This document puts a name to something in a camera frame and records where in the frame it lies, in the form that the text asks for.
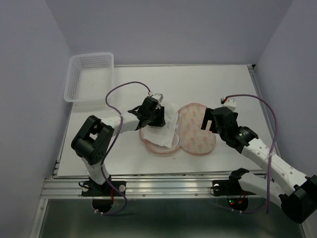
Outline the white bra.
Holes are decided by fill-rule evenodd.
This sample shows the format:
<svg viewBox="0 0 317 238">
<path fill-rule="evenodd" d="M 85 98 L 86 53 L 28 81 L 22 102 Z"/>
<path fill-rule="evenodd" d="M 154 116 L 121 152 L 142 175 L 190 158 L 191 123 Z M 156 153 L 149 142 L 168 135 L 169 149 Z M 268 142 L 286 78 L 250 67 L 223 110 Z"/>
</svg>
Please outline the white bra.
<svg viewBox="0 0 317 238">
<path fill-rule="evenodd" d="M 170 102 L 163 102 L 162 106 L 164 107 L 165 125 L 163 127 L 146 126 L 143 129 L 143 139 L 158 146 L 171 148 L 180 106 Z"/>
</svg>

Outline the floral mesh laundry bag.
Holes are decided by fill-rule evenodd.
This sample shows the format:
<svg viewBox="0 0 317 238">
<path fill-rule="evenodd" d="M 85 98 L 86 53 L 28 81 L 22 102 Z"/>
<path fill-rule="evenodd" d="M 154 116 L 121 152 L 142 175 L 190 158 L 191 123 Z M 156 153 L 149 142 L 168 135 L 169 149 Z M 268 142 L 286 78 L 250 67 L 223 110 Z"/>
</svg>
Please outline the floral mesh laundry bag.
<svg viewBox="0 0 317 238">
<path fill-rule="evenodd" d="M 172 154 L 179 149 L 193 155 L 208 154 L 216 146 L 216 137 L 208 130 L 201 130 L 205 109 L 206 106 L 199 103 L 190 103 L 180 107 L 171 148 L 158 146 L 144 140 L 143 129 L 145 127 L 139 130 L 140 139 L 157 154 Z"/>
</svg>

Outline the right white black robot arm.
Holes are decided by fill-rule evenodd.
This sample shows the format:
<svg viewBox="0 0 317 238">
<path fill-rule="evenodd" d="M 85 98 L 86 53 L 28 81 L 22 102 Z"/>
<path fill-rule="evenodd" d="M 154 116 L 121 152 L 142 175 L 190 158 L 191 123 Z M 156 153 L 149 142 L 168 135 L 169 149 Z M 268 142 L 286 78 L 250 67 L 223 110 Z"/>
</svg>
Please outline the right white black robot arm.
<svg viewBox="0 0 317 238">
<path fill-rule="evenodd" d="M 238 114 L 228 107 L 206 108 L 201 129 L 217 133 L 239 154 L 267 172 L 268 179 L 252 175 L 240 168 L 230 175 L 228 188 L 233 193 L 249 191 L 273 202 L 293 222 L 303 223 L 317 209 L 317 177 L 308 176 L 291 167 L 246 126 L 237 123 Z"/>
</svg>

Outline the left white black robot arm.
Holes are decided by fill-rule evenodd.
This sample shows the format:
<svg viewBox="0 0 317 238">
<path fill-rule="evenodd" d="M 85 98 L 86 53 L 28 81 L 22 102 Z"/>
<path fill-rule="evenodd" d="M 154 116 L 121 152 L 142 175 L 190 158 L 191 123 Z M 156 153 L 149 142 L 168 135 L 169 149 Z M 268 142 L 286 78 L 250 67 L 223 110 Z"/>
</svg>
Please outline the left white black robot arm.
<svg viewBox="0 0 317 238">
<path fill-rule="evenodd" d="M 162 101 L 162 94 L 154 94 L 147 96 L 140 106 L 125 114 L 106 119 L 89 116 L 85 120 L 71 142 L 71 148 L 82 159 L 89 172 L 89 179 L 79 182 L 82 196 L 110 196 L 113 188 L 125 186 L 124 181 L 111 182 L 105 159 L 121 133 L 137 131 L 147 125 L 165 125 Z"/>
</svg>

